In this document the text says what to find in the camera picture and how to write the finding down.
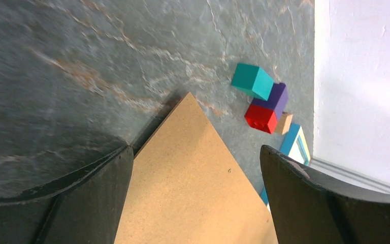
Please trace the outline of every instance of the wooden board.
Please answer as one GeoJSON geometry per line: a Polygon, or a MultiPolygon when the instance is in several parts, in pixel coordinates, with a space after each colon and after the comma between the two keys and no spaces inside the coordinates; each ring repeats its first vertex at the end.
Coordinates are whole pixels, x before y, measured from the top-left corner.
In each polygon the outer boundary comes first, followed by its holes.
{"type": "Polygon", "coordinates": [[[192,94],[134,159],[122,243],[277,243],[270,212],[192,94]]]}

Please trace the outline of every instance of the marble countertop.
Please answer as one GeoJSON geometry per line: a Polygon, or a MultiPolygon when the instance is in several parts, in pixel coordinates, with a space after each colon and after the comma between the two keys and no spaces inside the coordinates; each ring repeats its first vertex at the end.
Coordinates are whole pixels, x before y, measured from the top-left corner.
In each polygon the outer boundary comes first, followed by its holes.
{"type": "Polygon", "coordinates": [[[127,143],[138,150],[192,92],[254,187],[259,150],[238,62],[287,84],[313,142],[313,0],[0,0],[0,196],[127,143]]]}

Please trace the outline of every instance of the brown board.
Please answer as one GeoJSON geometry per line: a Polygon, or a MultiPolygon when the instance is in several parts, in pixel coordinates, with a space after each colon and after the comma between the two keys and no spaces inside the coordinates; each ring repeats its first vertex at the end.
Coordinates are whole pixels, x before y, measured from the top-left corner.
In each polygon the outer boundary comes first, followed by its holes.
{"type": "Polygon", "coordinates": [[[270,212],[190,93],[134,159],[122,243],[277,243],[270,212]]]}

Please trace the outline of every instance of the cube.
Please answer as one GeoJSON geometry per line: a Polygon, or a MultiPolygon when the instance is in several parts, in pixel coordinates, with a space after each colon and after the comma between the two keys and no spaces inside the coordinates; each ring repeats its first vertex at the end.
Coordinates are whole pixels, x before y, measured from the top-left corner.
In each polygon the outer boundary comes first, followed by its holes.
{"type": "Polygon", "coordinates": [[[292,116],[293,115],[290,113],[283,112],[274,132],[280,135],[286,134],[289,131],[290,123],[292,122],[292,116]]]}
{"type": "Polygon", "coordinates": [[[274,110],[250,104],[244,115],[250,127],[272,134],[277,126],[274,110]]]}
{"type": "Polygon", "coordinates": [[[286,107],[286,104],[288,103],[288,99],[289,97],[286,84],[274,83],[268,99],[263,100],[254,98],[252,100],[252,104],[274,110],[277,116],[281,116],[286,107]]]}
{"type": "Polygon", "coordinates": [[[258,66],[239,63],[231,85],[251,97],[267,100],[273,88],[273,79],[258,66]]]}

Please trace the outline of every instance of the white wall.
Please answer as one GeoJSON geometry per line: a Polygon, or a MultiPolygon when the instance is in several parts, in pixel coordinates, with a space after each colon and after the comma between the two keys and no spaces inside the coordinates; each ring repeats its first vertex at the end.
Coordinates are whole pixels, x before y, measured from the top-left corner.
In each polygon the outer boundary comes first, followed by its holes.
{"type": "Polygon", "coordinates": [[[315,2],[313,155],[390,184],[390,0],[315,2]]]}

